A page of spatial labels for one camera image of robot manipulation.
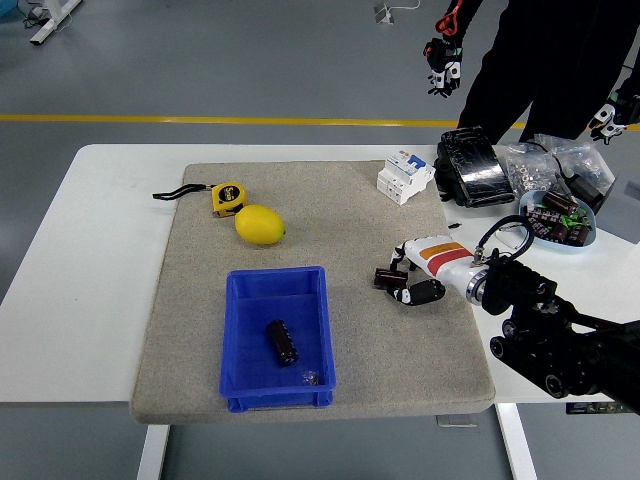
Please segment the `person's left hand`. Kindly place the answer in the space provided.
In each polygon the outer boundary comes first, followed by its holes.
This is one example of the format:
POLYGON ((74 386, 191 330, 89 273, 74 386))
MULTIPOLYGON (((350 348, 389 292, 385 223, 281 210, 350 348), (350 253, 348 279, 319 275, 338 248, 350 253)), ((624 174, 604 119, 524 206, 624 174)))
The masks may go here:
POLYGON ((611 95, 605 104, 592 116, 588 128, 593 141, 608 145, 612 138, 623 133, 629 125, 629 102, 611 95))

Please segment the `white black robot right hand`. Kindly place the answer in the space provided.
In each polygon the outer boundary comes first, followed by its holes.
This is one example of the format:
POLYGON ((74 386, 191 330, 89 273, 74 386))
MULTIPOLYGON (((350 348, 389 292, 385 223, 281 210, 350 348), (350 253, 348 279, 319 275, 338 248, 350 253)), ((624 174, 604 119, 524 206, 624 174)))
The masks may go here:
POLYGON ((473 278, 481 267, 472 265, 474 256, 450 236, 432 236, 405 241, 394 248, 390 270, 407 259, 411 267, 422 270, 428 279, 409 287, 390 287, 387 292, 398 302, 418 306, 440 300, 448 289, 471 298, 473 278))

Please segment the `person's right hand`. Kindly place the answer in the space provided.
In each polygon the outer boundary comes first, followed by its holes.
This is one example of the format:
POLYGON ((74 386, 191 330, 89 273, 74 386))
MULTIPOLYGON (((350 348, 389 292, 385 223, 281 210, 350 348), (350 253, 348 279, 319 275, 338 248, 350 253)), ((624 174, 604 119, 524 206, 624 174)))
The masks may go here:
POLYGON ((429 94, 448 98, 460 86, 463 49, 439 38, 428 41, 423 55, 430 69, 429 94))

